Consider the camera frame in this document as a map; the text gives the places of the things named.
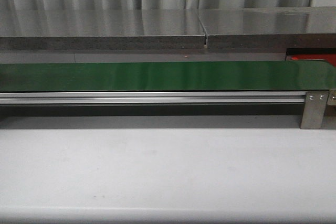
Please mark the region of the grey stone countertop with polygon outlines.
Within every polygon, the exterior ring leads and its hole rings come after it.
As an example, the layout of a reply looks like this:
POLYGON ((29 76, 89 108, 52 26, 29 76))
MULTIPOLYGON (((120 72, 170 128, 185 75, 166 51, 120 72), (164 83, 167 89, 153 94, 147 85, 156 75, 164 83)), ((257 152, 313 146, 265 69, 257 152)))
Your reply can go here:
POLYGON ((285 61, 335 54, 335 8, 1 12, 1 63, 285 61))

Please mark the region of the steel conveyor support leg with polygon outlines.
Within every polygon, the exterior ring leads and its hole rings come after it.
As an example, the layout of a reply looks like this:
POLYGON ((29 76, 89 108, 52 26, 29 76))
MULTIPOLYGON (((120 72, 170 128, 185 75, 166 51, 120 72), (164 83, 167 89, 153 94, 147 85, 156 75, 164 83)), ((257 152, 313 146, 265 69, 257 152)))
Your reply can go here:
POLYGON ((300 128, 304 130, 320 129, 328 100, 327 91, 307 92, 300 128))

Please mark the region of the green conveyor belt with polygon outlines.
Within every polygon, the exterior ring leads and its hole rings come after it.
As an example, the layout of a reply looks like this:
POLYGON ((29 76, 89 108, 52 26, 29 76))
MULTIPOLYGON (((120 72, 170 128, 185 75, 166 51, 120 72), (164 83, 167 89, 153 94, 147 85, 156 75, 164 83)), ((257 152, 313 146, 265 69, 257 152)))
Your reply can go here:
POLYGON ((310 91, 335 88, 320 60, 1 65, 4 92, 310 91))

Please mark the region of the red plastic tray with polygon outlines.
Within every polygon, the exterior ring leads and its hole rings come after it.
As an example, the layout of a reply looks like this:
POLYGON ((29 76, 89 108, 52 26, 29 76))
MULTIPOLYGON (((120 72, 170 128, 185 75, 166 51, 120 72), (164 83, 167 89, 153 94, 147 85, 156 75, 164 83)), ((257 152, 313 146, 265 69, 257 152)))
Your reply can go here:
POLYGON ((297 54, 287 56, 286 60, 323 60, 334 67, 336 66, 335 54, 297 54))

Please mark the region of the aluminium conveyor frame rail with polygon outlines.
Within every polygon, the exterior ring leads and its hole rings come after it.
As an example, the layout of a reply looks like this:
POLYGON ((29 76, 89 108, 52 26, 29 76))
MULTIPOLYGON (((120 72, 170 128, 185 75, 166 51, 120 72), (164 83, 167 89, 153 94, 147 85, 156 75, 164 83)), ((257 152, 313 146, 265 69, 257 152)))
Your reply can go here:
POLYGON ((68 91, 1 92, 1 105, 122 105, 304 103, 335 105, 335 90, 323 91, 68 91))

